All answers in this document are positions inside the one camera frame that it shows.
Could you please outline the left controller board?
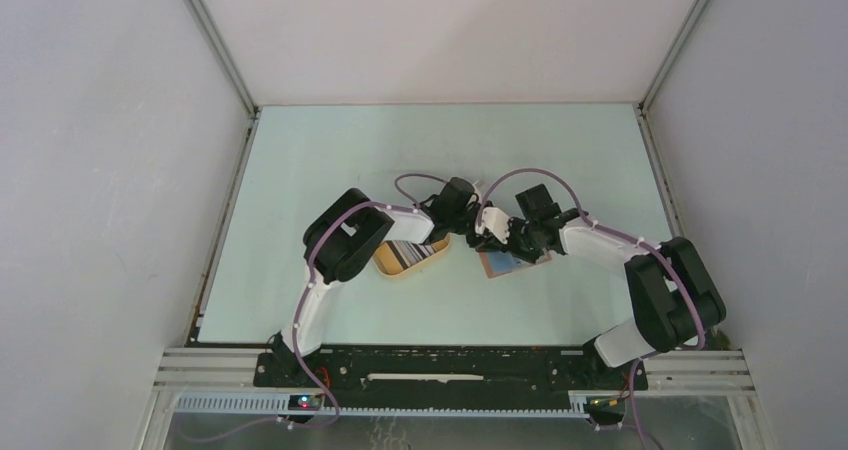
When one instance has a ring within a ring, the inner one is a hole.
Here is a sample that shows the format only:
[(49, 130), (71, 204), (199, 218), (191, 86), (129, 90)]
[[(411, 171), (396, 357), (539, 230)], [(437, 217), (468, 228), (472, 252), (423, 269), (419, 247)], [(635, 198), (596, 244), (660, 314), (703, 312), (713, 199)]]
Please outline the left controller board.
[(319, 411), (323, 407), (323, 394), (290, 395), (287, 408), (290, 411)]

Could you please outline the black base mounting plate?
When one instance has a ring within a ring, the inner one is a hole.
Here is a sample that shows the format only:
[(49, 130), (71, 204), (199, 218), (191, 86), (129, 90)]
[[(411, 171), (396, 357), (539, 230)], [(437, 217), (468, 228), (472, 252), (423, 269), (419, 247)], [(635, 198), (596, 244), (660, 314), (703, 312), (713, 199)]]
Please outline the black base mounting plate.
[(296, 363), (259, 354), (258, 388), (318, 388), (330, 406), (424, 409), (569, 409), (570, 395), (648, 387), (644, 371), (609, 368), (574, 346), (329, 345)]

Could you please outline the oval wooden tray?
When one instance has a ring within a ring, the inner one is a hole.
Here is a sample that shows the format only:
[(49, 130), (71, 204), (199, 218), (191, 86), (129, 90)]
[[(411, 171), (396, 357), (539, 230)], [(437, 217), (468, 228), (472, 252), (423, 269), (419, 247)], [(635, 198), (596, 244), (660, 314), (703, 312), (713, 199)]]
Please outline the oval wooden tray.
[(432, 244), (385, 241), (378, 246), (372, 261), (380, 275), (397, 280), (437, 262), (448, 252), (450, 244), (450, 236)]

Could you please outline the brown leather card holder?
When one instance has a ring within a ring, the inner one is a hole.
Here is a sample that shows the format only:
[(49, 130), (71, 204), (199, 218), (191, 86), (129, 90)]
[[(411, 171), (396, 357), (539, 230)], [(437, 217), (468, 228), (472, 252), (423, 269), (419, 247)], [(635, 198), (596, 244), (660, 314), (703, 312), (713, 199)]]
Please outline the brown leather card holder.
[(479, 257), (485, 275), (489, 279), (499, 278), (534, 266), (543, 265), (552, 260), (549, 252), (544, 252), (535, 262), (527, 262), (513, 254), (505, 252), (481, 252)]

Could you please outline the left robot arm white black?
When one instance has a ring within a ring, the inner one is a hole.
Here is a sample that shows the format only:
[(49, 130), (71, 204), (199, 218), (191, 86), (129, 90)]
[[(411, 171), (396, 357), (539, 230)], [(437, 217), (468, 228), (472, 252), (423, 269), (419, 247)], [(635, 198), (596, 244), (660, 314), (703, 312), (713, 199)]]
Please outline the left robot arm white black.
[(487, 205), (475, 185), (458, 177), (409, 207), (377, 202), (357, 188), (344, 192), (303, 236), (305, 288), (275, 336), (278, 374), (292, 386), (312, 381), (311, 354), (323, 343), (340, 288), (368, 264), (388, 277), (418, 270), (449, 248), (451, 236), (474, 237), (477, 213)]

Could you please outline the controller board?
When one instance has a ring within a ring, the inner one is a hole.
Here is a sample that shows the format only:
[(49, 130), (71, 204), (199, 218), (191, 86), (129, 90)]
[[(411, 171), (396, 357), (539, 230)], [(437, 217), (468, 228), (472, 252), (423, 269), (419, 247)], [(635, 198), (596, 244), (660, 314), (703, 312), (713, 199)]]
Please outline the controller board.
[(287, 408), (290, 411), (319, 411), (323, 407), (323, 394), (290, 395)]
[(621, 398), (592, 398), (587, 401), (588, 413), (625, 414), (627, 400)]

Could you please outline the right controller board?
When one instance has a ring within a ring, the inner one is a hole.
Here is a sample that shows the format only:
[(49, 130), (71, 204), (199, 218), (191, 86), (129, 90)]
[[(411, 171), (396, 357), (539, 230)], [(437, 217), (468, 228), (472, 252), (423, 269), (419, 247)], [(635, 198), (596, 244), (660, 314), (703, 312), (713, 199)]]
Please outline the right controller board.
[(587, 401), (588, 413), (625, 414), (627, 400), (621, 398), (592, 398)]

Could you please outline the striped cards in tray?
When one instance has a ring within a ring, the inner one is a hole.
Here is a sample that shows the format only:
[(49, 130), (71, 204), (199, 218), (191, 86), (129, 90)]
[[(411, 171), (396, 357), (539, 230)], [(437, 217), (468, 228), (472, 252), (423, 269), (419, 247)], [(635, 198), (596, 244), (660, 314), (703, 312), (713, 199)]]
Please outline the striped cards in tray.
[(433, 245), (388, 241), (382, 245), (379, 262), (387, 275), (398, 275), (434, 256), (438, 250)]

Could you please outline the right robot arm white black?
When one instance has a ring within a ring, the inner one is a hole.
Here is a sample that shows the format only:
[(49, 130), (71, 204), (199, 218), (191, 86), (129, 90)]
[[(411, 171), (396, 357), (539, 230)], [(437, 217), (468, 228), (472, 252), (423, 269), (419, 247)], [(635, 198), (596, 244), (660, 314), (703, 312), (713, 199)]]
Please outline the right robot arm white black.
[(500, 251), (530, 264), (556, 253), (601, 265), (627, 284), (630, 319), (591, 339), (581, 362), (585, 381), (606, 388), (622, 365), (638, 358), (700, 345), (727, 310), (694, 244), (684, 237), (655, 242), (602, 226), (578, 208), (562, 209), (547, 187), (517, 195), (522, 212), (511, 217), (485, 200), (473, 234), (474, 246)]

